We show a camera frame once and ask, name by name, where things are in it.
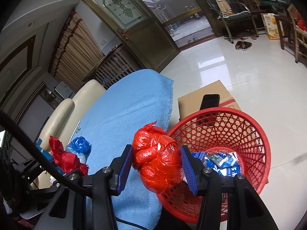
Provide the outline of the dark red plastic bag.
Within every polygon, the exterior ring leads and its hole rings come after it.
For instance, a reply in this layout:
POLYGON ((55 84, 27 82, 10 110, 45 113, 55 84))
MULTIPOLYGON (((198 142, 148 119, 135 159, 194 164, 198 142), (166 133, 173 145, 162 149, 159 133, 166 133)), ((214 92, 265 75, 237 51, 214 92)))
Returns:
POLYGON ((59 139, 50 136, 49 147, 54 157, 55 164, 59 166, 64 173, 78 170, 82 177, 88 176, 88 165, 81 163, 76 154, 65 151, 59 139))

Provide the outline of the blue toothpaste box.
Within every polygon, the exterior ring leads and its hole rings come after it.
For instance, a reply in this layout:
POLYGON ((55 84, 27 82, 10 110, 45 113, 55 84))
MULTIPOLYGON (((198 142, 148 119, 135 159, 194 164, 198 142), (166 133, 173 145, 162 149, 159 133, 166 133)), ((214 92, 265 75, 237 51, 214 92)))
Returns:
POLYGON ((205 167, 211 168, 222 176, 234 177, 241 173, 241 166, 236 152, 194 152, 192 157, 200 159, 205 167))

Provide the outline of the blue plastic bag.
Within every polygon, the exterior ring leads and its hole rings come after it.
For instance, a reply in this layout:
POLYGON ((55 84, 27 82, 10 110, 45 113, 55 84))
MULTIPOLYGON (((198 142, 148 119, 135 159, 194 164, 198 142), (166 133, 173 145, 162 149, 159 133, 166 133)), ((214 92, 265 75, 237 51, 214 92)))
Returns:
POLYGON ((91 153, 91 144, 82 136, 74 138, 67 146, 66 151, 75 154, 80 162, 86 163, 91 153))

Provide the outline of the bright red plastic bag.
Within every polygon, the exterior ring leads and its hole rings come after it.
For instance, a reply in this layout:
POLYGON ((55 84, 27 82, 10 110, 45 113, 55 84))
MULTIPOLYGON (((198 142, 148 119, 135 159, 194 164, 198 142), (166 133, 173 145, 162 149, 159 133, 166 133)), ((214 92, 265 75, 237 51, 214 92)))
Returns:
POLYGON ((133 168, 148 190, 160 194, 180 184, 184 172, 178 144, 155 124, 146 124, 135 133, 133 168))

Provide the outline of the red mesh trash basket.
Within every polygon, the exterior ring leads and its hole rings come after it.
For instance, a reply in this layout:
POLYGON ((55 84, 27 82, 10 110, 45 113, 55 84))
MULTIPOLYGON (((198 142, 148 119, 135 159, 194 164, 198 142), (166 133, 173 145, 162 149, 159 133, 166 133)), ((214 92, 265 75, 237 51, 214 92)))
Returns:
MULTIPOLYGON (((257 193, 268 183, 271 167, 268 138, 257 121, 240 110, 220 107, 197 111, 179 121, 167 135, 178 146, 187 146, 191 153, 235 152, 241 172, 257 193)), ((176 218, 197 222, 202 198, 194 196, 185 182, 157 197, 176 218)))

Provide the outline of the teal insulated bottle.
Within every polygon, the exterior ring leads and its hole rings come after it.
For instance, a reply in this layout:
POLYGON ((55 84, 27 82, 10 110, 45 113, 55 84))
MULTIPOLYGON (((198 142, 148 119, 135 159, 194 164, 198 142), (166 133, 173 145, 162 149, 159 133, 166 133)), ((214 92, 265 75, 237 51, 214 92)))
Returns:
POLYGON ((50 162, 54 161, 54 157, 45 149, 41 148, 42 139, 38 138, 36 141, 36 148, 41 152, 41 154, 50 162))

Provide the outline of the cream leather sofa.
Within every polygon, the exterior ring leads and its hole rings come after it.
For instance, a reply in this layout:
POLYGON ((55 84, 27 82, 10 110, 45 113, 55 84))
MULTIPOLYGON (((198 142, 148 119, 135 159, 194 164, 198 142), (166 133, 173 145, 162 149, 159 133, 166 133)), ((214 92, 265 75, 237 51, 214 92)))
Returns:
POLYGON ((83 116, 105 91, 106 89, 98 81, 91 80, 72 99, 67 98, 62 101, 40 133, 39 139, 42 140, 40 147, 51 153, 50 136, 59 139, 66 147, 83 116))

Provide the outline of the blue tablecloth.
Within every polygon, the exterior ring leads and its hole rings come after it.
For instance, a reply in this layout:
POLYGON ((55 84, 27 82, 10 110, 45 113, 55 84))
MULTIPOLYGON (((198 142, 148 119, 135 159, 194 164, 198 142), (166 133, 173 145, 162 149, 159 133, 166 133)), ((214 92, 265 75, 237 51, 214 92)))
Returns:
MULTIPOLYGON (((150 69, 133 72, 112 85, 86 112, 80 131, 74 134, 91 145, 88 173, 111 164, 146 124, 154 122, 167 129, 172 104, 173 80, 150 69)), ((146 229, 156 227, 162 210, 156 194, 145 188, 134 168, 124 191, 114 196, 112 203, 117 218, 146 229)))

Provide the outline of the black phone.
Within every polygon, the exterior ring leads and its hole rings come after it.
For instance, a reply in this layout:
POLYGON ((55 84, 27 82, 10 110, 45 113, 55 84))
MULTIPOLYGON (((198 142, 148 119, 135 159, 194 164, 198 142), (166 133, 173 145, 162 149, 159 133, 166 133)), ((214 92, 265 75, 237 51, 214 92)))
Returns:
MULTIPOLYGON (((203 96, 200 111, 208 108, 217 108, 220 103, 220 95, 219 94, 205 94, 203 96)), ((213 122, 216 119, 216 113, 210 113, 206 115, 199 116, 198 125, 207 125, 213 126, 213 122)))

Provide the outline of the cardboard box on floor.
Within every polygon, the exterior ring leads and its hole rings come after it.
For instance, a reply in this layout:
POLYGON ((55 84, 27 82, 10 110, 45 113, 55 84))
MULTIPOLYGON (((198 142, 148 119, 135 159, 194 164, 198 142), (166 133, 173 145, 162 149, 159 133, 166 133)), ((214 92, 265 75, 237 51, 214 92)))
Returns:
POLYGON ((180 120, 197 111, 217 107, 241 110, 220 80, 178 98, 180 120))

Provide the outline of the beige curtain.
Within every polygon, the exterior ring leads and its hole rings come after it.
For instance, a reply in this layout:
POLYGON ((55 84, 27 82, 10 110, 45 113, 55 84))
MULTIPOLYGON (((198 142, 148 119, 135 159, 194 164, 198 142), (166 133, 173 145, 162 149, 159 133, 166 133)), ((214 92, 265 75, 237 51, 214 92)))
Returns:
POLYGON ((71 10, 55 43, 48 73, 77 92, 89 71, 103 58, 104 54, 83 19, 71 10))

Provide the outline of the wooden crib railing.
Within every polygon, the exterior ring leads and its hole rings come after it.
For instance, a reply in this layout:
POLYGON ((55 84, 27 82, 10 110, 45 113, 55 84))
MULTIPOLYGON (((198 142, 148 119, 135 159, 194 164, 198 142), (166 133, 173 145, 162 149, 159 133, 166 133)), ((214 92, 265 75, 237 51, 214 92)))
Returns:
POLYGON ((121 43, 99 60, 82 81, 96 80, 107 90, 122 78, 141 69, 141 63, 121 43))

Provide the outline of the pair of slippers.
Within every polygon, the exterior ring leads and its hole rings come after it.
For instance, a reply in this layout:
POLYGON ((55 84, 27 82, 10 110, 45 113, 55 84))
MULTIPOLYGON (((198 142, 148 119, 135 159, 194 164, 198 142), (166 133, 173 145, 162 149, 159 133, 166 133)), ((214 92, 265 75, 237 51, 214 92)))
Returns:
POLYGON ((247 42, 247 41, 242 41, 242 40, 239 40, 236 44, 235 44, 235 49, 236 50, 248 50, 249 48, 252 47, 252 43, 251 42, 247 42))

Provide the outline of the yellow printed carton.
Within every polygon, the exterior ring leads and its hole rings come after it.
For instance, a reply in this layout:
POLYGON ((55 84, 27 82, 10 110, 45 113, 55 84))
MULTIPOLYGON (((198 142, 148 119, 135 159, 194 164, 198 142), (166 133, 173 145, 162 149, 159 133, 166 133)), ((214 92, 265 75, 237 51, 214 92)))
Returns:
POLYGON ((276 22, 275 14, 261 13, 261 18, 268 39, 279 40, 278 23, 276 22))

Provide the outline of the black metal chair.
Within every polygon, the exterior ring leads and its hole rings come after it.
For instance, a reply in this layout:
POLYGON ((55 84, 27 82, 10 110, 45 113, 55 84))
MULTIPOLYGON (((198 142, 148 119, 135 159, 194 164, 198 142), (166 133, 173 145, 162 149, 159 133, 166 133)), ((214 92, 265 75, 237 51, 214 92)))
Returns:
POLYGON ((257 25, 248 6, 236 0, 206 0, 210 9, 215 13, 218 21, 222 22, 227 31, 226 40, 231 44, 234 43, 234 37, 230 32, 229 24, 240 23, 247 20, 252 22, 252 29, 249 30, 255 38, 259 37, 257 25))

